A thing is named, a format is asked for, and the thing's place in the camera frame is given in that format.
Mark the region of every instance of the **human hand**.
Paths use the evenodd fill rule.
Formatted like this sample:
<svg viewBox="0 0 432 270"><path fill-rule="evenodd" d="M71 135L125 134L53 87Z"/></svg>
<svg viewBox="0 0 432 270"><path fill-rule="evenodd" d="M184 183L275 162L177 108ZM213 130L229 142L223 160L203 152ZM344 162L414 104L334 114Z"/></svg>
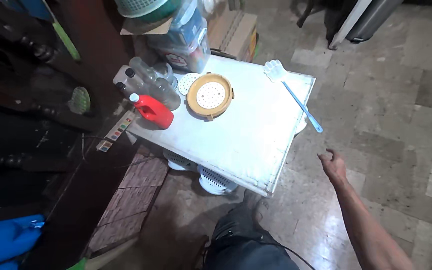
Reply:
<svg viewBox="0 0 432 270"><path fill-rule="evenodd" d="M344 184L348 180L346 179L346 166L344 165L343 158L333 149L327 148L326 151L333 154L333 157L330 158L327 155L318 154L323 165L323 170L333 185Z"/></svg>

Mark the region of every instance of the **clear plastic bottle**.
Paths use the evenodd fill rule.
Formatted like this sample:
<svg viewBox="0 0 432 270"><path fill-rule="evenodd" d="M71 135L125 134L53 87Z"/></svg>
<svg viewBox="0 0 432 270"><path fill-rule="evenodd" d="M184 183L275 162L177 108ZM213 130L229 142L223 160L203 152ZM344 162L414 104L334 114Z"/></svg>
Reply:
<svg viewBox="0 0 432 270"><path fill-rule="evenodd" d="M167 82L177 92L177 79L176 77L174 77L173 68L170 64L165 62L157 63L153 66L153 69L156 71L156 75L158 77L165 78Z"/></svg>
<svg viewBox="0 0 432 270"><path fill-rule="evenodd" d="M127 76L127 83L136 89L138 95L149 95L149 91L152 87L151 84L144 82L140 77L135 74L132 68L127 68L124 72Z"/></svg>
<svg viewBox="0 0 432 270"><path fill-rule="evenodd" d="M135 71L135 74L141 78L145 83L153 83L156 78L156 72L148 66L140 57L133 57L129 61L129 66Z"/></svg>
<svg viewBox="0 0 432 270"><path fill-rule="evenodd" d="M157 78L155 84L156 88L152 89L151 95L170 111L176 110L181 105L181 97L174 91L169 82L164 78Z"/></svg>
<svg viewBox="0 0 432 270"><path fill-rule="evenodd" d="M126 74L128 69L131 68L128 65L123 65L117 72L116 76L113 78L112 83L116 85L117 89L123 92L126 98L129 98L129 96L133 93L139 95L148 95L149 85L144 83L139 77L129 77Z"/></svg>

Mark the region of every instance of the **white bottle cap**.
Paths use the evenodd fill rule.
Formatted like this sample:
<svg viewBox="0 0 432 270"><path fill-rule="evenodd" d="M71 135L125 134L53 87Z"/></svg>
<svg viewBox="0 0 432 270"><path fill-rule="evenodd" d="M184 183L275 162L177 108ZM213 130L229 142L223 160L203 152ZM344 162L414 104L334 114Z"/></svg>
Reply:
<svg viewBox="0 0 432 270"><path fill-rule="evenodd" d="M137 102L137 101L139 101L139 95L137 95L136 93L132 93L129 96L129 100L132 101L132 102Z"/></svg>

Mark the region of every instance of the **black cable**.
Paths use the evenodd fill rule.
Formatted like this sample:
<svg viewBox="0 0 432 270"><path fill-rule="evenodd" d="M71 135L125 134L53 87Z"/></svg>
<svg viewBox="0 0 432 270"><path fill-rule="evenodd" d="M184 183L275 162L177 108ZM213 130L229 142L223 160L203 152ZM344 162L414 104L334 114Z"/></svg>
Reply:
<svg viewBox="0 0 432 270"><path fill-rule="evenodd" d="M81 155L82 155L82 160L85 161L85 162L87 162L87 163L89 163L86 160L86 156L84 155L84 140L86 138L101 139L101 140L107 140L107 138L98 137L98 136L86 136L86 135L84 135L84 133L82 133L82 136L81 136ZM147 159L145 158L145 159L143 159L141 161L136 161L136 162L129 163L129 164L123 165L123 166L112 167L112 169L119 169L119 168L124 168L124 167L135 166L135 165L138 165L138 164L141 164L141 163L145 163L146 161L150 161L150 160L152 160L154 158L156 158L156 156L150 156Z"/></svg>
<svg viewBox="0 0 432 270"><path fill-rule="evenodd" d="M296 252L294 252L292 249L290 249L289 247L286 247L286 246L283 246L282 244L280 244L280 243L270 243L270 242L268 242L268 243L265 243L265 242L259 242L259 241L257 241L258 243L260 243L261 245L265 245L265 244L268 244L268 245L272 245L272 246L277 246L277 247L282 247L282 248L284 248L284 249L287 249L287 250L289 250L289 251L291 251L294 255L296 255L300 260L302 260L307 266L309 266L309 268L311 268L312 270L316 270L311 264L309 264L309 262L307 262L305 259L303 259L303 257L301 257L298 253L296 253ZM202 256L202 265L203 265L203 269L204 269L204 265L206 264L206 256L207 256L207 253L208 253L208 250L209 250L209 247L208 248L206 248L206 250L205 250L205 252L204 252L204 255Z"/></svg>
<svg viewBox="0 0 432 270"><path fill-rule="evenodd" d="M303 257L301 257L298 253L296 253L296 252L294 252L292 249L290 249L289 247L286 247L286 246L283 246L282 244L280 244L280 243L277 243L277 244L274 244L274 243L270 243L270 242L268 242L268 243L265 243L265 242L260 242L261 244L263 244L263 245L265 245L265 244L268 244L268 245L275 245L275 246L277 246L277 247L283 247L283 248L285 248L285 249L287 249L287 250L289 250L289 251L291 251L294 255L296 255L296 256L298 256L298 258L300 258L306 265L308 265L309 266L309 268L311 268L312 270L316 270L311 264L309 264L309 262L307 262L305 259L303 259Z"/></svg>
<svg viewBox="0 0 432 270"><path fill-rule="evenodd" d="M145 163L146 161L150 161L150 160L152 160L152 159L154 159L154 158L156 158L156 156L150 156L150 157L148 157L147 159L145 158L145 159L143 159L143 160L141 160L141 161L137 161L137 162L130 163L130 164L127 164L127 165L123 165L123 166L113 167L113 169L119 169L119 168L124 168L124 167L135 166L135 165L137 165L137 164Z"/></svg>

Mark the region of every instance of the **white laundry basket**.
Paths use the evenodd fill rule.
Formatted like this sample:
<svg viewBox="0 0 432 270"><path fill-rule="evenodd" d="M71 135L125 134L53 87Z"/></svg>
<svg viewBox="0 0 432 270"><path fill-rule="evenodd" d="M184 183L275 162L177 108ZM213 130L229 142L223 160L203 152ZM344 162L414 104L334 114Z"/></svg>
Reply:
<svg viewBox="0 0 432 270"><path fill-rule="evenodd" d="M184 156L173 153L167 149L163 150L163 156L167 159L167 165L169 168L177 170L177 171L198 171L198 165Z"/></svg>
<svg viewBox="0 0 432 270"><path fill-rule="evenodd" d="M162 7L161 12L154 14L151 21L158 21L163 19L166 14L171 14L179 7L180 0L115 0L117 4L117 11L119 14L128 18L142 17Z"/></svg>
<svg viewBox="0 0 432 270"><path fill-rule="evenodd" d="M201 187L213 195L226 195L237 188L237 184L224 176L198 165L198 172L201 174L199 183Z"/></svg>

